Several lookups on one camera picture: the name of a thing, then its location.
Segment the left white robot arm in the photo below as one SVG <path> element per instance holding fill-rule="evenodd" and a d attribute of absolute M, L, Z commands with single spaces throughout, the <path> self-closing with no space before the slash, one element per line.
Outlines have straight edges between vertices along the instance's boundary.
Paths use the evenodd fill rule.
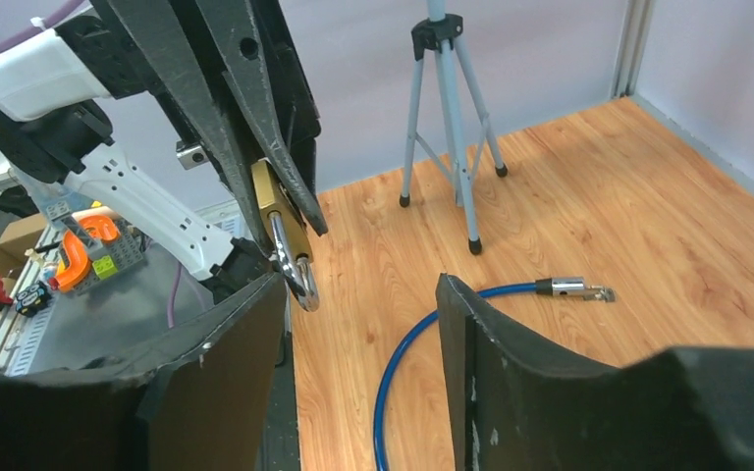
<path fill-rule="evenodd" d="M 204 222 L 139 169 L 102 98 L 152 95 L 236 200 L 250 239 Z M 276 1 L 95 1 L 33 20 L 0 44 L 0 151 L 40 183 L 101 201 L 167 249 L 218 298 L 261 270 L 313 311 L 309 233 L 328 226 L 315 191 L 315 101 Z"/>

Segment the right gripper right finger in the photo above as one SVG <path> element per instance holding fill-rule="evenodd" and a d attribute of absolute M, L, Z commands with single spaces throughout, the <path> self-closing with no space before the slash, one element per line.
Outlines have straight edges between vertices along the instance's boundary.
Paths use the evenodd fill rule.
<path fill-rule="evenodd" d="M 671 346 L 616 367 L 436 285 L 458 470 L 754 470 L 754 348 Z"/>

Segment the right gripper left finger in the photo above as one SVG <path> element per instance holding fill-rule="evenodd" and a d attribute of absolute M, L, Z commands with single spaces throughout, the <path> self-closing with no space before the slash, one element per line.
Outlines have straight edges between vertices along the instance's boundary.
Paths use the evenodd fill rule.
<path fill-rule="evenodd" d="M 0 470 L 251 470 L 284 329 L 267 273 L 89 368 L 0 375 Z"/>

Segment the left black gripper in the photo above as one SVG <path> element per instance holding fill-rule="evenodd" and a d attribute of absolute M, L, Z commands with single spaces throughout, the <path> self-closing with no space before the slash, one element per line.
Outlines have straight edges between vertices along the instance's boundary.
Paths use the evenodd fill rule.
<path fill-rule="evenodd" d="M 267 160 L 302 219 L 328 225 L 315 192 L 319 116 L 277 1 L 94 1 L 134 75 L 180 135 L 199 144 L 237 200 L 259 250 L 272 253 L 251 165 Z"/>

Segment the small brass padlock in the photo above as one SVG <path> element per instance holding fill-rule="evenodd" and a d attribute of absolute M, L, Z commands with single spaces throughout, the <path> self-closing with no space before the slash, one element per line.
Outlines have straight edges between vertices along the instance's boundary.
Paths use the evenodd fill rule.
<path fill-rule="evenodd" d="M 316 311 L 320 306 L 319 289 L 312 270 L 312 249 L 301 216 L 269 161 L 255 162 L 251 175 L 259 213 L 273 243 L 280 272 L 300 307 Z"/>

